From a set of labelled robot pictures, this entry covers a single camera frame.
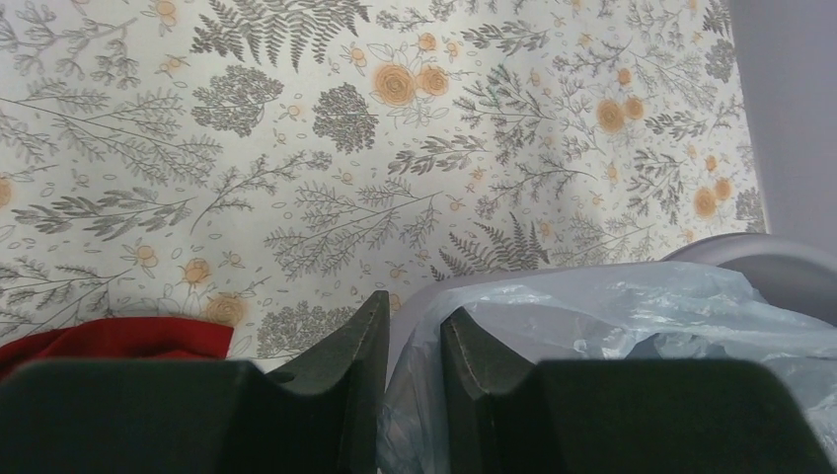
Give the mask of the light blue plastic trash bag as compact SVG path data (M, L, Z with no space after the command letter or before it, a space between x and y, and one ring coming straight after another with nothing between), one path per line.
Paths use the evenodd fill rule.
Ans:
M383 473L446 473L440 327L467 310L531 362L738 358L786 383L836 452L836 287L777 270L677 261L459 276L409 297L391 332Z

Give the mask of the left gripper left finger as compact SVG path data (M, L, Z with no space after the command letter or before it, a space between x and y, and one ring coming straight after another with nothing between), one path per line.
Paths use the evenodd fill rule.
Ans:
M390 300L263 371L248 360L51 357L1 384L5 473L372 473Z

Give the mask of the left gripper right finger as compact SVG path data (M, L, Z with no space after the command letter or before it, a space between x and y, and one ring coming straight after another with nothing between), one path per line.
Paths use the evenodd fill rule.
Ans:
M454 473L829 473L786 386L743 360L530 362L464 309L440 328Z

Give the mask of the grey plastic trash bin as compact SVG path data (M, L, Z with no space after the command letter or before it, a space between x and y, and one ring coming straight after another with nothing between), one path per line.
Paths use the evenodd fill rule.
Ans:
M836 257L781 236L730 233L704 238L663 258L716 266L742 273L771 304L829 324L836 323ZM421 319L423 307L440 292L475 284L566 272L567 267L537 271L456 276L436 281L403 303L390 324L386 378Z

